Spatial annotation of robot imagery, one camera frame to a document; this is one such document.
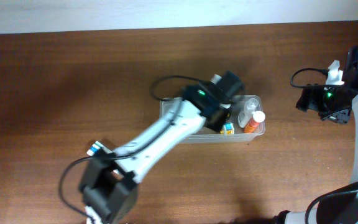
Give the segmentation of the white nasal spray bottle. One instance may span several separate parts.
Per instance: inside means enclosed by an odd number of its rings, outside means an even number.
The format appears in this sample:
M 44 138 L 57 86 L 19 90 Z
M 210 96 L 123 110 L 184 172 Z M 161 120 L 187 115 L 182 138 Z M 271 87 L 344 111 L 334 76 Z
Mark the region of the white nasal spray bottle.
M 238 124 L 241 128 L 244 128 L 249 120 L 252 118 L 252 115 L 257 111 L 259 106 L 259 101 L 256 98 L 251 98 L 244 103 L 243 109 L 239 112 L 237 117 Z

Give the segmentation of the small gold lid jar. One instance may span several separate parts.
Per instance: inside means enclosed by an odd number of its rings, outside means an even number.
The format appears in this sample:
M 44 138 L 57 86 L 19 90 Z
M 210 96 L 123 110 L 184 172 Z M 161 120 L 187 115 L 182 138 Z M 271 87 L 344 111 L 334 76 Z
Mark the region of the small gold lid jar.
M 234 125 L 232 122 L 227 122 L 222 126 L 222 129 L 220 130 L 220 134 L 223 135 L 232 135 L 235 133 Z

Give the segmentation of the orange Redoxon tube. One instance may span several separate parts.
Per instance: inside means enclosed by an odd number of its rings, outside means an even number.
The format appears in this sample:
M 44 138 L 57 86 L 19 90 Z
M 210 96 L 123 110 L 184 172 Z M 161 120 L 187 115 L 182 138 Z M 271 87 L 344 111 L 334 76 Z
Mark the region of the orange Redoxon tube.
M 263 111 L 255 111 L 244 128 L 245 134 L 253 133 L 260 123 L 265 121 L 265 113 Z

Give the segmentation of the white Panadol box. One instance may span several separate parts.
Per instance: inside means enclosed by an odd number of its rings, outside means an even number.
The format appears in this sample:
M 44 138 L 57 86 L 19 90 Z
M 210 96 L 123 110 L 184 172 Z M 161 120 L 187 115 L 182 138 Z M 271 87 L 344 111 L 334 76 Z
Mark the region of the white Panadol box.
M 87 151 L 87 155 L 91 157 L 104 157 L 108 156 L 109 154 L 112 154 L 112 150 L 110 150 L 108 147 L 106 147 L 99 141 L 94 142 Z M 121 174 L 117 168 L 117 164 L 113 160 L 101 159 L 97 160 L 96 162 L 105 169 L 109 169 L 110 172 L 112 172 L 116 176 L 119 176 Z

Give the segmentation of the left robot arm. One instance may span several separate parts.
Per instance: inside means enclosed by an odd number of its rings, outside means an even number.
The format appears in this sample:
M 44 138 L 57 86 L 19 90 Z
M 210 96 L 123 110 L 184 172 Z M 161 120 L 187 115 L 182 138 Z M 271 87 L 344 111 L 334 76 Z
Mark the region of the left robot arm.
M 244 89 L 230 71 L 187 85 L 171 108 L 132 141 L 108 149 L 96 141 L 79 184 L 87 223 L 119 223 L 135 205 L 138 185 L 171 149 L 203 127 L 218 132 L 231 115 L 234 95 Z

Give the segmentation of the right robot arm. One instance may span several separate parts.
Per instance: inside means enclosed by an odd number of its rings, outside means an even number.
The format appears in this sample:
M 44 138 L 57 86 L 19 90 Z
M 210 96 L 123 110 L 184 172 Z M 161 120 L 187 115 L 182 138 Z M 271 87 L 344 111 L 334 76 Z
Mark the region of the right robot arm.
M 349 49 L 343 68 L 335 60 L 327 69 L 322 85 L 299 85 L 301 96 L 296 108 L 313 110 L 320 120 L 346 124 L 354 118 L 354 160 L 347 185 L 314 199 L 304 212 L 284 210 L 274 216 L 273 223 L 358 223 L 358 45 Z

